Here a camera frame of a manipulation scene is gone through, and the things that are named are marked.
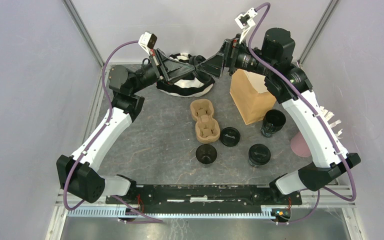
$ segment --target cable clip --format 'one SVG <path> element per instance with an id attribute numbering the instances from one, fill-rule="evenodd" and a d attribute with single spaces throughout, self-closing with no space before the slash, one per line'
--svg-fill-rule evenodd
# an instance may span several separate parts
<path id="1" fill-rule="evenodd" d="M 239 44 L 242 43 L 251 28 L 256 25 L 256 22 L 253 20 L 255 16 L 257 16 L 257 12 L 251 7 L 246 13 L 241 13 L 234 19 L 240 29 L 242 29 Z"/>
<path id="2" fill-rule="evenodd" d="M 342 155 L 342 154 L 344 154 L 344 151 L 340 151 L 340 152 L 336 152 L 336 151 L 335 151 L 335 155 L 336 155 L 336 156 L 338 156 L 338 155 Z"/>
<path id="3" fill-rule="evenodd" d="M 119 218 L 119 219 L 117 219 L 117 222 L 123 222 L 124 224 L 126 224 L 126 223 L 127 223 L 127 221 L 126 221 L 126 220 L 121 220 L 120 218 Z"/>

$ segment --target metal floor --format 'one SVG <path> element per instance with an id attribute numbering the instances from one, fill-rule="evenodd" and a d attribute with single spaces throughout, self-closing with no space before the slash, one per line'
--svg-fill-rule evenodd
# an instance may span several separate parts
<path id="1" fill-rule="evenodd" d="M 198 98 L 170 96 L 149 86 L 137 93 L 145 97 L 142 113 L 116 140 L 98 173 L 121 174 L 138 184 L 268 184 L 311 162 L 310 157 L 299 157 L 292 152 L 290 139 L 298 128 L 281 106 L 276 104 L 274 108 L 285 113 L 286 124 L 272 138 L 265 138 L 260 133 L 261 122 L 244 124 L 229 94 L 230 84 L 231 77 L 224 72 L 223 77 L 216 79 L 213 89 L 201 97 L 212 102 L 214 118 L 221 129 L 234 127 L 241 134 L 239 144 L 234 147 L 224 146 L 220 141 L 211 143 L 217 150 L 217 159 L 211 167 L 201 167 L 195 157 L 201 143 L 195 135 L 189 105 Z M 99 121 L 107 109 L 104 99 Z M 271 151 L 270 162 L 261 168 L 248 164 L 248 150 L 254 144 L 264 144 Z"/>
<path id="2" fill-rule="evenodd" d="M 292 210 L 292 220 L 308 214 Z M 339 208 L 318 208 L 303 222 L 276 226 L 267 219 L 164 219 L 162 224 L 123 224 L 116 218 L 68 217 L 61 240 L 350 240 Z"/>

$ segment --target white cable mount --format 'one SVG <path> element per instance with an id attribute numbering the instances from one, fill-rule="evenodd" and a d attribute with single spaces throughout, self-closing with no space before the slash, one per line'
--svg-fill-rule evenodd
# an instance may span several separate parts
<path id="1" fill-rule="evenodd" d="M 239 14 L 234 21 L 237 25 L 242 29 L 242 33 L 240 34 L 239 43 L 245 39 L 245 36 L 249 33 L 252 27 L 256 25 L 256 22 L 253 20 L 255 16 L 257 16 L 257 12 L 253 7 L 251 7 L 247 12 Z"/>
<path id="2" fill-rule="evenodd" d="M 137 42 L 139 46 L 148 54 L 152 55 L 152 49 L 154 49 L 155 43 L 157 42 L 157 36 L 155 34 L 146 31 L 142 34 Z"/>

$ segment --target white wall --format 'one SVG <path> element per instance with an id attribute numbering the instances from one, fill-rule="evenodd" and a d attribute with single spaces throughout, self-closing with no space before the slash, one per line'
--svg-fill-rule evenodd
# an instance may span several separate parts
<path id="1" fill-rule="evenodd" d="M 340 1 L 304 68 L 361 156 L 357 207 L 368 238 L 384 239 L 384 1 Z"/>
<path id="2" fill-rule="evenodd" d="M 166 54 L 189 52 L 210 57 L 224 39 L 241 29 L 238 14 L 264 3 L 261 0 L 72 0 L 103 58 L 117 46 L 138 40 L 145 31 L 156 34 L 156 48 Z M 291 31 L 296 42 L 294 57 L 301 55 L 329 0 L 276 0 L 271 2 L 265 23 L 254 39 L 262 45 L 269 28 Z M 257 20 L 263 14 L 260 10 Z M 146 53 L 129 46 L 116 53 L 112 62 L 141 62 Z"/>
<path id="3" fill-rule="evenodd" d="M 0 0 L 0 240 L 44 239 L 99 71 L 60 0 Z"/>

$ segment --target black and white striped cloth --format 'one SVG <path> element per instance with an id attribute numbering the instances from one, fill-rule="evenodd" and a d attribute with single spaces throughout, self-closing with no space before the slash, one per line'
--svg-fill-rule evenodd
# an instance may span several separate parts
<path id="1" fill-rule="evenodd" d="M 192 55 L 182 52 L 178 54 L 172 54 L 169 57 L 182 63 L 189 63 L 189 58 L 191 58 Z M 165 82 L 158 81 L 156 83 L 156 88 L 168 95 L 190 98 L 201 97 L 205 95 L 211 90 L 214 83 L 215 81 L 212 77 L 210 80 L 198 79 L 191 73 L 173 85 L 168 85 Z"/>

